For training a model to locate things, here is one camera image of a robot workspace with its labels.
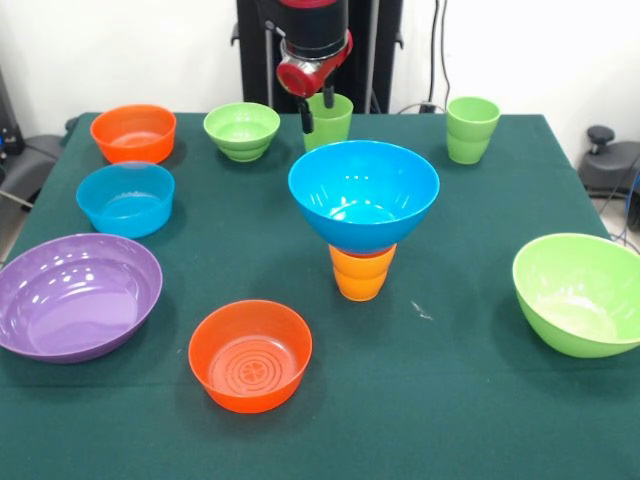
bowl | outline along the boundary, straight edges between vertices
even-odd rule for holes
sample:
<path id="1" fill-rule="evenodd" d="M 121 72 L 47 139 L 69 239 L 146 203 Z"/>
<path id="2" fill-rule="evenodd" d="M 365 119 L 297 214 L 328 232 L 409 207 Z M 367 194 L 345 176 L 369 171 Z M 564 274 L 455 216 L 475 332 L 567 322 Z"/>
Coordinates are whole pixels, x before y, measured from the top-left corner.
<path id="1" fill-rule="evenodd" d="M 0 270 L 0 346 L 50 363 L 99 357 L 140 328 L 161 289 L 160 264 L 132 240 L 51 240 Z"/>
<path id="2" fill-rule="evenodd" d="M 110 163 L 160 163 L 173 150 L 176 117 L 155 105 L 127 105 L 99 115 L 91 136 Z"/>
<path id="3" fill-rule="evenodd" d="M 600 237 L 537 238 L 513 262 L 518 301 L 533 330 L 573 357 L 616 355 L 640 345 L 640 256 Z"/>
<path id="4" fill-rule="evenodd" d="M 218 148 L 235 162 L 252 162 L 269 148 L 280 128 L 280 116 L 259 103 L 230 103 L 204 119 L 204 130 Z"/>
<path id="5" fill-rule="evenodd" d="M 431 164 L 411 150 L 358 140 L 300 157 L 289 171 L 289 189 L 327 243 L 370 254 L 411 233 L 438 196 L 440 180 Z"/>
<path id="6" fill-rule="evenodd" d="M 311 358 L 311 332 L 289 307 L 243 300 L 211 313 L 189 343 L 194 375 L 220 406 L 261 413 L 293 395 Z"/>
<path id="7" fill-rule="evenodd" d="M 87 176 L 78 186 L 76 201 L 97 231 L 139 238 L 167 223 L 174 192 L 175 180 L 167 169 L 127 162 Z"/>

plastic cup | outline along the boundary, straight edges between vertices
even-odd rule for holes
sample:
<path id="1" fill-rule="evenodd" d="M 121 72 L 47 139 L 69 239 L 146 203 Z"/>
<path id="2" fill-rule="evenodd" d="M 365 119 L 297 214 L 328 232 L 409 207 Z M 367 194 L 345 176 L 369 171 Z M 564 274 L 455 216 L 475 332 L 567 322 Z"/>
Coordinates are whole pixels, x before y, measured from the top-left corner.
<path id="1" fill-rule="evenodd" d="M 313 115 L 313 132 L 304 135 L 307 152 L 329 143 L 344 142 L 349 138 L 353 103 L 344 95 L 334 94 L 333 108 L 324 106 L 322 93 L 316 93 L 309 100 Z"/>
<path id="2" fill-rule="evenodd" d="M 366 302 L 380 292 L 397 244 L 378 253 L 346 253 L 329 245 L 333 273 L 342 295 L 354 302 Z"/>
<path id="3" fill-rule="evenodd" d="M 459 97 L 447 109 L 447 148 L 456 163 L 478 163 L 489 146 L 500 109 L 480 97 Z"/>

orange bowl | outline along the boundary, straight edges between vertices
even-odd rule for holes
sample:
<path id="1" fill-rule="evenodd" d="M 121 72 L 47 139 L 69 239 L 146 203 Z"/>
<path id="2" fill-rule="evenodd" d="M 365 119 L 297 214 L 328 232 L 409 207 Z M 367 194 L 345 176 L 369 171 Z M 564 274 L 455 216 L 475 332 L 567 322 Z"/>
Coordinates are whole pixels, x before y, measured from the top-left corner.
<path id="1" fill-rule="evenodd" d="M 99 115 L 91 136 L 110 163 L 160 163 L 173 150 L 176 117 L 155 105 L 127 105 Z"/>
<path id="2" fill-rule="evenodd" d="M 243 300 L 198 325 L 189 343 L 189 365 L 220 406 L 261 413 L 296 391 L 311 346 L 311 331 L 295 311 L 268 300 Z"/>

electrical outlet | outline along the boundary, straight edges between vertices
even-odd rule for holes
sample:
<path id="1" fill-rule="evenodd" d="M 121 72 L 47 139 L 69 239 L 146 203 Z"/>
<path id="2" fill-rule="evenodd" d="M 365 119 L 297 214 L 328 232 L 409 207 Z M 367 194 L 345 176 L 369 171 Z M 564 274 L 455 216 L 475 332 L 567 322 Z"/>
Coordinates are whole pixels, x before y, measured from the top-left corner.
<path id="1" fill-rule="evenodd" d="M 435 113 L 436 107 L 435 105 L 420 105 L 420 113 Z"/>

green cup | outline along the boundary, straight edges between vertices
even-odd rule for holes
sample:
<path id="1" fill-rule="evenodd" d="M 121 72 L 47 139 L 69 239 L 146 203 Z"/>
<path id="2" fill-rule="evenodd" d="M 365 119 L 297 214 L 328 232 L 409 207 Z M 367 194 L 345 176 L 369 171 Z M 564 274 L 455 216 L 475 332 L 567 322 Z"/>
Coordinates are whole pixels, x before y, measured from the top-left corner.
<path id="1" fill-rule="evenodd" d="M 500 109 L 480 97 L 459 97 L 447 109 L 447 148 L 456 163 L 478 163 L 489 146 Z"/>
<path id="2" fill-rule="evenodd" d="M 304 148 L 307 152 L 329 143 L 344 142 L 349 138 L 353 115 L 351 100 L 336 93 L 333 108 L 326 108 L 322 93 L 316 93 L 308 102 L 313 115 L 313 132 L 304 136 Z"/>

